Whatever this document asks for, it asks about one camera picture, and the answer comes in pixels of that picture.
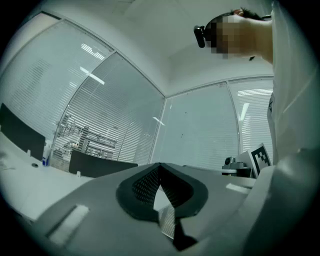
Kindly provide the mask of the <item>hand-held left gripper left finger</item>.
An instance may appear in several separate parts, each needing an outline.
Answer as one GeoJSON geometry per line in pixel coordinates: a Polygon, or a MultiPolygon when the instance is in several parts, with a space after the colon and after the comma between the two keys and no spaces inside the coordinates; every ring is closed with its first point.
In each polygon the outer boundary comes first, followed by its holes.
{"type": "Polygon", "coordinates": [[[117,199],[122,182],[147,165],[94,178],[43,212],[33,224],[41,241],[61,256],[173,256],[173,243],[161,232],[152,204],[137,200],[129,188],[125,205],[151,216],[134,218],[117,199]]]}

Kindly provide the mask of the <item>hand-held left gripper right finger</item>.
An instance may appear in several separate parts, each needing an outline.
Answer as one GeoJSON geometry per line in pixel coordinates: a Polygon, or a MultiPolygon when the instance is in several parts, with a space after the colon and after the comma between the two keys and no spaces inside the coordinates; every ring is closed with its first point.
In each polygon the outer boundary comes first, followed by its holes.
{"type": "Polygon", "coordinates": [[[170,202],[161,222],[174,229],[172,243],[161,246],[159,256],[231,255],[231,239],[220,231],[255,181],[171,163],[160,164],[159,178],[170,202]]]}

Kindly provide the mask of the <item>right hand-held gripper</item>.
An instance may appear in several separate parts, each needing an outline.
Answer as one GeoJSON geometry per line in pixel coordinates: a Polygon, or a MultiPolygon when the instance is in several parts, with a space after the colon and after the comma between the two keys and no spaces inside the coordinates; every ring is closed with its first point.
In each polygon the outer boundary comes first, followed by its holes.
{"type": "Polygon", "coordinates": [[[246,150],[236,157],[227,157],[222,166],[224,175],[256,179],[261,170],[271,166],[265,145],[260,143],[257,147],[246,150]]]}

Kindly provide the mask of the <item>white spray bottle blue label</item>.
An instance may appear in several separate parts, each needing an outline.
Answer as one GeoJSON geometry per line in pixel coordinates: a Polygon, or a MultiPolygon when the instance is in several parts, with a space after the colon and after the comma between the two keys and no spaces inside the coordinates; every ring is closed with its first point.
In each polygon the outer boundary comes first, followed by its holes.
{"type": "Polygon", "coordinates": [[[42,155],[42,165],[44,167],[47,167],[50,165],[51,151],[52,151],[52,141],[46,140],[44,149],[43,149],[43,155],[42,155]]]}

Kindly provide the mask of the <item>person's white shirt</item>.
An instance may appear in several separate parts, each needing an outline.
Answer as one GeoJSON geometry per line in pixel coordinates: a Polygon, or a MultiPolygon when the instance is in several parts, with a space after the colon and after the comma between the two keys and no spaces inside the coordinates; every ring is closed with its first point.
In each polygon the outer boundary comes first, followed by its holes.
{"type": "Polygon", "coordinates": [[[244,256],[320,256],[320,63],[304,33],[272,1],[274,172],[244,256]]]}

